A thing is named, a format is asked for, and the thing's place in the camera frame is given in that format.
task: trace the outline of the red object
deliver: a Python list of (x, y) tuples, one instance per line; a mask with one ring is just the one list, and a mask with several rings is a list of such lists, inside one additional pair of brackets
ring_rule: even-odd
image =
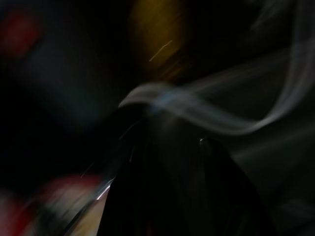
[(9, 13), (0, 29), (0, 47), (8, 56), (24, 56), (41, 36), (39, 24), (21, 10)]
[(31, 225), (32, 218), (24, 204), (10, 195), (0, 193), (0, 235), (27, 236), (31, 233)]

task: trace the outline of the black object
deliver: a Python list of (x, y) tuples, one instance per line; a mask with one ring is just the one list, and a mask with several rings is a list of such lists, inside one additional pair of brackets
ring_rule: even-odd
[(278, 235), (254, 186), (220, 144), (196, 140), (195, 162), (183, 174), (174, 166), (185, 163), (164, 158), (144, 122), (134, 129), (97, 236)]

